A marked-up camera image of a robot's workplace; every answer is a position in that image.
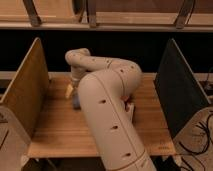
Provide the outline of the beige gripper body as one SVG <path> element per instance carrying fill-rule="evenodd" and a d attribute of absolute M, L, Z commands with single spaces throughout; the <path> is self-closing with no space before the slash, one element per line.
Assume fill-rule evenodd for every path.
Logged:
<path fill-rule="evenodd" d="M 77 87 L 80 80 L 86 75 L 86 69 L 82 67 L 71 67 L 71 81 L 74 87 Z"/>

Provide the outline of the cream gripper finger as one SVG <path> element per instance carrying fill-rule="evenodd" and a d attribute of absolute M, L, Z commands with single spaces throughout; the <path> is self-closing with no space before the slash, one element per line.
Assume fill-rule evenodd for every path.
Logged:
<path fill-rule="evenodd" d="M 70 98 L 70 96 L 71 96 L 71 94 L 72 94 L 72 92 L 73 92 L 73 86 L 71 85 L 71 84 L 68 84 L 67 85 L 67 89 L 66 89 L 66 92 L 65 92 L 65 97 L 66 97 L 66 99 L 69 99 Z"/>

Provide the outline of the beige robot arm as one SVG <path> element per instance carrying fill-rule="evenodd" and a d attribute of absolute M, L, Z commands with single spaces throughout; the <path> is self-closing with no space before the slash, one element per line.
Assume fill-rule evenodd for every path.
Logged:
<path fill-rule="evenodd" d="M 124 100 L 141 84 L 138 64 L 93 57 L 86 48 L 65 54 L 72 85 L 107 171 L 157 171 L 138 136 Z"/>

